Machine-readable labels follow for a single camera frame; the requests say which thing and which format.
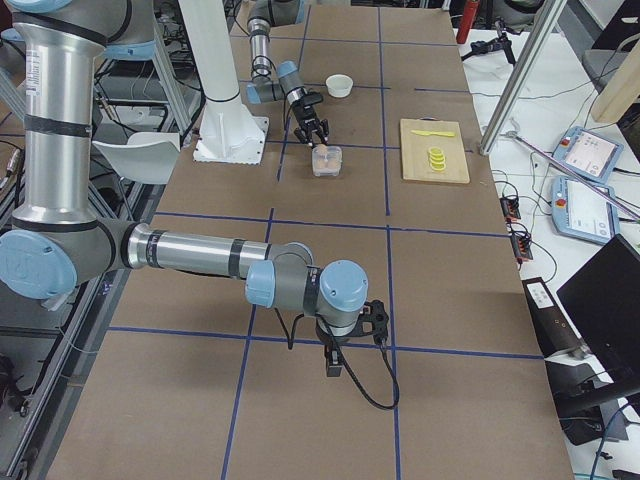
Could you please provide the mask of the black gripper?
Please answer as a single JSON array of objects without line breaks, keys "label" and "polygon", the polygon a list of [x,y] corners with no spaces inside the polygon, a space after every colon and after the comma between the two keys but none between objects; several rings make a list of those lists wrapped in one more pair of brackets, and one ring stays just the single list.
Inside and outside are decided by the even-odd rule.
[{"label": "black gripper", "polygon": [[326,376],[338,378],[343,369],[343,357],[338,347],[351,339],[371,337],[373,343],[383,350],[387,348],[389,316],[381,300],[366,301],[352,327],[336,327],[324,317],[316,315],[316,334],[325,345],[324,358]]},{"label": "black gripper", "polygon": [[329,142],[329,123],[327,119],[320,120],[314,106],[323,101],[323,96],[314,91],[294,89],[288,94],[288,101],[293,110],[298,126],[294,129],[294,135],[301,144],[313,145],[313,135],[316,135],[321,144]]}]

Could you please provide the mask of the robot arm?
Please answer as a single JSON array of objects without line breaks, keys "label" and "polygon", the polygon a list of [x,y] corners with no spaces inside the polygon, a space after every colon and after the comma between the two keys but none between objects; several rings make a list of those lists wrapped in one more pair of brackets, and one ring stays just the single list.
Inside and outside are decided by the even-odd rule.
[{"label": "robot arm", "polygon": [[[314,318],[327,376],[344,368],[351,338],[372,336],[389,373],[388,316],[367,300],[365,271],[349,260],[314,265],[300,243],[272,245],[153,230],[109,220],[88,206],[94,60],[153,59],[161,42],[152,1],[5,1],[26,44],[25,200],[1,236],[1,282],[38,300],[66,295],[112,270],[144,266],[245,281],[249,303],[276,309],[293,347],[297,322]],[[222,1],[179,1],[194,60],[204,80],[204,122],[197,161],[257,164],[269,120],[240,100]],[[180,146],[153,138],[135,158],[130,145],[96,142],[120,177],[166,184]]]},{"label": "robot arm", "polygon": [[256,1],[247,19],[251,48],[251,82],[246,86],[247,99],[252,104],[286,101],[298,126],[294,135],[302,143],[314,148],[327,145],[329,123],[320,120],[314,106],[323,96],[308,90],[293,61],[278,66],[270,55],[270,33],[273,28],[301,23],[304,1]]}]

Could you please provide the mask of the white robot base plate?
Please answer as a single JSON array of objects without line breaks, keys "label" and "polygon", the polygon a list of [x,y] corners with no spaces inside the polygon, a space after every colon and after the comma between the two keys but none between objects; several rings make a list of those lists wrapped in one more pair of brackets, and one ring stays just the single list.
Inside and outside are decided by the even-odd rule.
[{"label": "white robot base plate", "polygon": [[227,138],[223,120],[220,132],[213,136],[199,135],[193,158],[196,162],[217,162],[229,164],[258,165],[261,163],[265,139],[269,130],[268,117],[253,117],[260,134],[246,137],[237,144]]}]

